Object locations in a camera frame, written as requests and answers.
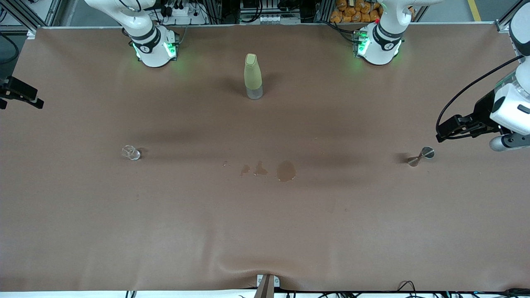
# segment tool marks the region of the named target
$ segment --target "black bracket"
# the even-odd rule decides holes
[[[5,110],[7,107],[5,99],[20,100],[37,109],[42,109],[44,106],[44,102],[37,97],[37,89],[12,76],[8,76],[0,86],[0,110]]]
[[[472,138],[476,138],[488,133],[511,133],[510,130],[490,119],[494,98],[495,92],[491,90],[476,102],[471,114],[465,117],[462,115],[454,115],[444,121],[438,127],[439,134],[436,135],[436,140],[441,143],[447,137],[456,135],[471,135]]]

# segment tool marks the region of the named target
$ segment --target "liquid spill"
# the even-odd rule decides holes
[[[250,172],[250,166],[248,164],[244,165],[243,168],[241,169],[241,177],[243,177],[243,174],[246,174]]]
[[[254,171],[254,176],[257,175],[267,175],[269,172],[263,168],[263,162],[259,161],[258,165],[256,165],[256,170]]]
[[[293,180],[296,177],[295,165],[289,160],[282,161],[276,168],[276,177],[280,182]]]

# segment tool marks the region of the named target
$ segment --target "brown mat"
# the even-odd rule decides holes
[[[405,38],[376,67],[327,27],[193,28],[177,62],[149,69],[119,30],[39,30],[15,76],[45,107],[1,112],[0,288],[239,288],[259,273],[314,291],[529,287],[530,151],[434,132],[457,91],[514,57],[508,36]],[[244,95],[249,52],[259,101]],[[145,158],[123,159],[127,144]],[[400,163],[423,146],[434,160]],[[293,181],[278,181],[284,161]]]

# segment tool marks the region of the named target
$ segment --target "yellow floor line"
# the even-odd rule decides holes
[[[475,22],[481,22],[482,20],[480,19],[479,10],[476,8],[475,0],[467,0],[467,3],[469,4]]]

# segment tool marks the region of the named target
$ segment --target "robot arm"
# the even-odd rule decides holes
[[[375,65],[389,63],[398,54],[401,39],[409,26],[411,5],[432,5],[443,0],[377,0],[383,5],[378,24],[371,23],[360,29],[366,37],[355,45],[356,55]]]
[[[494,151],[530,146],[530,3],[514,15],[510,36],[525,60],[475,104],[473,113],[465,117],[454,115],[439,125],[436,136],[439,142],[501,133],[490,141]]]
[[[136,56],[149,67],[160,67],[176,59],[178,36],[166,27],[155,25],[143,8],[156,0],[137,0],[127,5],[122,0],[85,0],[85,2],[120,23],[132,40]]]

